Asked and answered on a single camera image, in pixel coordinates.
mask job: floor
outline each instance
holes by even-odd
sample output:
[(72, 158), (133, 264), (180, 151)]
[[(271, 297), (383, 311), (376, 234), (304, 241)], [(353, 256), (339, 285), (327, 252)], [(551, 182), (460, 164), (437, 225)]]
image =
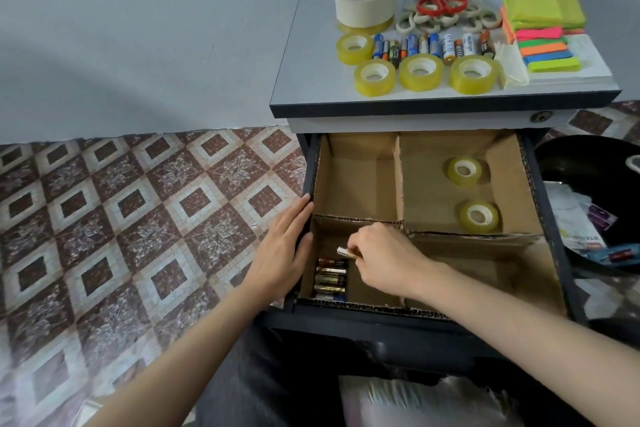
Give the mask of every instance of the floor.
[[(567, 133), (640, 144), (640, 104)], [(0, 146), (0, 424), (67, 426), (240, 284), (300, 195), (287, 127)], [(638, 280), (577, 281), (590, 318), (640, 314)]]

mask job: desk top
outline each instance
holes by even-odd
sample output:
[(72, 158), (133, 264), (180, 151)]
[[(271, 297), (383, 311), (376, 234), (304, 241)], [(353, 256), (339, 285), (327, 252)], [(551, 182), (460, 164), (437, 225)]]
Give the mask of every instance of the desk top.
[[(396, 16), (402, 11), (403, 1), (397, 1)], [(484, 1), (495, 8), (502, 4), (502, 0)], [(462, 30), (454, 27), (447, 32), (460, 37)], [(395, 26), (384, 34), (396, 37)], [(367, 98), (357, 93), (353, 86), (354, 66), (341, 64), (337, 59), (335, 42), (341, 35), (336, 24), (334, 0), (299, 0), (271, 97), (275, 117), (602, 107), (620, 91), (611, 80), (608, 83), (536, 84), (509, 89), (496, 85), (484, 95), (469, 97), (449, 86), (448, 68), (445, 68), (442, 83), (434, 90), (412, 92), (396, 82), (391, 93)]]

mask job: hand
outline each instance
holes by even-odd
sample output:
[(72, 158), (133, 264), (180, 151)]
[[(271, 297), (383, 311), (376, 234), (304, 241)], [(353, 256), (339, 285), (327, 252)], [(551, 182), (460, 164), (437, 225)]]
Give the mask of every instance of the hand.
[(309, 232), (302, 237), (298, 251), (296, 240), (314, 210), (309, 199), (310, 196), (305, 194), (278, 214), (255, 252), (241, 288), (258, 300), (262, 307), (282, 299), (302, 277), (313, 235)]
[(425, 274), (449, 269), (425, 257), (402, 233), (382, 223), (359, 229), (349, 237), (348, 248), (362, 254), (356, 265), (364, 283), (395, 296), (420, 300)]

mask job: forearm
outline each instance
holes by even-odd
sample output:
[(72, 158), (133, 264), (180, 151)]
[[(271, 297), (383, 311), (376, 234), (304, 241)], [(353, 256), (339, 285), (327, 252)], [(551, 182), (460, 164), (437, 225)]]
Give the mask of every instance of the forearm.
[(242, 286), (229, 292), (133, 382), (118, 390), (89, 427), (181, 425), (261, 304)]
[(418, 281), (429, 303), (599, 426), (637, 424), (640, 353), (451, 269)]

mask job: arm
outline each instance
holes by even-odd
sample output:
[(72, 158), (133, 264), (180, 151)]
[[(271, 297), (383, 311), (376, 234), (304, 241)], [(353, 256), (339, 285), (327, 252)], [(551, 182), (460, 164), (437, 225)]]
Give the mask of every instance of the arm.
[(244, 328), (300, 279), (312, 236), (302, 238), (297, 252), (296, 239), (312, 211), (307, 194), (278, 215), (242, 285), (135, 380), (116, 391), (88, 427), (182, 425)]
[(380, 223), (349, 239), (364, 282), (427, 303), (500, 351), (588, 420), (637, 425), (640, 352), (432, 261)]

